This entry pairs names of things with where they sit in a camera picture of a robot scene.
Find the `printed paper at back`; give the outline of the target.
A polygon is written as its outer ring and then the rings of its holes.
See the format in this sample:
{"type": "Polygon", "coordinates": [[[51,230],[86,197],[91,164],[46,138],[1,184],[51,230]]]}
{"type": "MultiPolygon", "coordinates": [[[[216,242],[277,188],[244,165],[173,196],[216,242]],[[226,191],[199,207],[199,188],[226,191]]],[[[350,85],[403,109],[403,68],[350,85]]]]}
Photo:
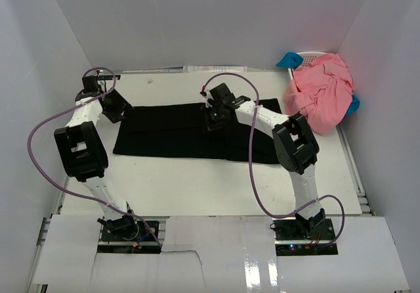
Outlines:
{"type": "Polygon", "coordinates": [[[234,72],[244,73],[247,72],[246,66],[184,66],[184,73],[221,73],[221,72],[234,72]]]}

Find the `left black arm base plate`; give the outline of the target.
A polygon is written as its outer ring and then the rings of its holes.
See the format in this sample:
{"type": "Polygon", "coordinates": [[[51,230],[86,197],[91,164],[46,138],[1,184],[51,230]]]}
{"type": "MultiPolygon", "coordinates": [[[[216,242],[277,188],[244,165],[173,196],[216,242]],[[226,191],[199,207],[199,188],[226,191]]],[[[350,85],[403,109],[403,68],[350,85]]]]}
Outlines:
{"type": "Polygon", "coordinates": [[[124,215],[120,219],[97,220],[101,224],[97,252],[101,254],[160,254],[155,238],[163,240],[163,223],[146,220],[150,227],[138,219],[124,215]]]}

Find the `white perforated laundry basket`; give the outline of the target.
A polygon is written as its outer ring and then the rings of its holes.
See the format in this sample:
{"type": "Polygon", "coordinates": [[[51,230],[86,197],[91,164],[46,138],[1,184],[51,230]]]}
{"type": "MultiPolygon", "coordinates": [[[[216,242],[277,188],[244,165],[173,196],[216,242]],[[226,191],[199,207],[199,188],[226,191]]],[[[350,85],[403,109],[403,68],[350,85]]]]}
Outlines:
{"type": "MultiPolygon", "coordinates": [[[[302,52],[296,52],[296,54],[303,58],[303,61],[300,64],[300,66],[308,66],[311,62],[316,60],[319,56],[322,56],[322,55],[326,54],[326,52],[302,51],[302,52]]],[[[294,73],[294,70],[289,68],[288,69],[288,75],[289,75],[289,80],[290,81],[294,79],[294,74],[293,73],[294,73]]]]}

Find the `black label sticker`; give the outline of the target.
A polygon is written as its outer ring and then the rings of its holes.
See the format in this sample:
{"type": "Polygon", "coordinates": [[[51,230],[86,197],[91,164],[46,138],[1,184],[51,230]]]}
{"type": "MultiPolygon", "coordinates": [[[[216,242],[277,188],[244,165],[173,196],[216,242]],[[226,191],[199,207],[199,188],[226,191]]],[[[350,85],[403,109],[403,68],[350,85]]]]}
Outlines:
{"type": "Polygon", "coordinates": [[[114,78],[116,80],[120,80],[121,79],[121,75],[120,74],[117,74],[115,76],[113,76],[113,75],[99,75],[99,76],[97,76],[97,78],[100,81],[113,81],[114,78]]]}

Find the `black t shirt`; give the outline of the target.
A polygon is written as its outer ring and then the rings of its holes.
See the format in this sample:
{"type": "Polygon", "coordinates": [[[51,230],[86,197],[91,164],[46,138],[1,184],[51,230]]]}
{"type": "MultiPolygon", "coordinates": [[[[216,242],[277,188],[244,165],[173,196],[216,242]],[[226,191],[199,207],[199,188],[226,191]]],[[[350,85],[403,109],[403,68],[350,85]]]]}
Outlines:
{"type": "Polygon", "coordinates": [[[272,138],[250,126],[229,122],[216,131],[205,127],[202,104],[136,106],[122,120],[113,153],[160,158],[201,158],[276,165],[272,138]]]}

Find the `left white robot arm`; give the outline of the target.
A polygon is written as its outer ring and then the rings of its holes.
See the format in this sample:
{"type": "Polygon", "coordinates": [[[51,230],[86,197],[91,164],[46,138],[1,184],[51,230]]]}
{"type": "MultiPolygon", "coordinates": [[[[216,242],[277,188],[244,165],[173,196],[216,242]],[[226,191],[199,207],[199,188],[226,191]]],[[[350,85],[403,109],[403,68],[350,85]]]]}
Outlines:
{"type": "Polygon", "coordinates": [[[99,199],[104,212],[98,222],[116,237],[132,240],[138,235],[137,220],[130,215],[132,209],[106,177],[109,166],[106,149],[96,130],[100,115],[113,124],[125,119],[124,114],[133,107],[116,91],[107,93],[104,76],[97,71],[94,76],[82,78],[83,89],[76,95],[76,105],[71,120],[65,127],[54,131],[54,139],[64,170],[88,188],[99,199]]]}

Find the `pink t shirt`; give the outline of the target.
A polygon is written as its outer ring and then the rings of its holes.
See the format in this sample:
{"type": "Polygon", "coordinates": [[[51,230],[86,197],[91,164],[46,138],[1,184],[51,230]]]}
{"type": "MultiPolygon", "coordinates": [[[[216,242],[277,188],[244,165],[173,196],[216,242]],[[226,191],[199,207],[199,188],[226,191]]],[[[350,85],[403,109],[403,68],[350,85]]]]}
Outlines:
{"type": "Polygon", "coordinates": [[[302,114],[313,132],[326,135],[345,117],[354,84],[338,54],[324,53],[292,71],[283,101],[289,116],[302,114]]]}

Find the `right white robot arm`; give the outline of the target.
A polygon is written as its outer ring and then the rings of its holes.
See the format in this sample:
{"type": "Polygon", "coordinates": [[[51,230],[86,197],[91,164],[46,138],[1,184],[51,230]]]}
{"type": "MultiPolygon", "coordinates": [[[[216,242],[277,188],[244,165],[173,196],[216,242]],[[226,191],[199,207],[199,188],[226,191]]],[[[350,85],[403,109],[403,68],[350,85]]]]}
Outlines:
{"type": "Polygon", "coordinates": [[[320,232],[325,221],[325,210],[318,198],[315,180],[315,163],[320,151],[311,128],[301,114],[288,116],[269,110],[245,96],[236,97],[225,83],[212,89],[202,87],[200,95],[205,98],[203,112],[209,131],[222,129],[229,122],[238,122],[251,127],[248,141],[248,168],[251,186],[257,204],[268,216],[276,219],[294,217],[297,234],[310,240],[320,232]],[[274,215],[264,206],[258,195],[253,175],[254,131],[268,135],[273,143],[276,158],[288,171],[295,195],[295,210],[292,214],[274,215]]]}

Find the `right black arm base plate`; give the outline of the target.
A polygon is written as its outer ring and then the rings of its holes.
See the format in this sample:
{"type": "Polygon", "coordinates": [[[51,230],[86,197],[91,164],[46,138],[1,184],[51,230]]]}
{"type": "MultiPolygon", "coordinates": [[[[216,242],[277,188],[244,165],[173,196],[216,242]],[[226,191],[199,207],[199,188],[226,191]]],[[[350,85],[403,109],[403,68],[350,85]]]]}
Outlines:
{"type": "Polygon", "coordinates": [[[313,233],[307,234],[295,219],[274,220],[270,229],[275,234],[278,257],[336,256],[337,245],[330,244],[335,238],[332,221],[326,219],[313,233]]]}

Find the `blue t shirt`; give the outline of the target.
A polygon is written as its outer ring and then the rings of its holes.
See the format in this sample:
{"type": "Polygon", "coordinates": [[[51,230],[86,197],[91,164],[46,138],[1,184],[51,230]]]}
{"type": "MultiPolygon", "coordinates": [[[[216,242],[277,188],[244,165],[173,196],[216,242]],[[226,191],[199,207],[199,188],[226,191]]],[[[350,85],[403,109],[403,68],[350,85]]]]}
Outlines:
{"type": "MultiPolygon", "coordinates": [[[[299,55],[297,55],[294,52],[288,52],[286,53],[283,58],[276,64],[277,68],[287,68],[287,69],[293,69],[296,70],[300,64],[302,63],[303,58],[299,55]]],[[[345,114],[345,116],[349,116],[350,114],[354,113],[359,109],[360,107],[360,101],[357,98],[356,95],[352,96],[352,102],[350,103],[350,106],[345,114]]]]}

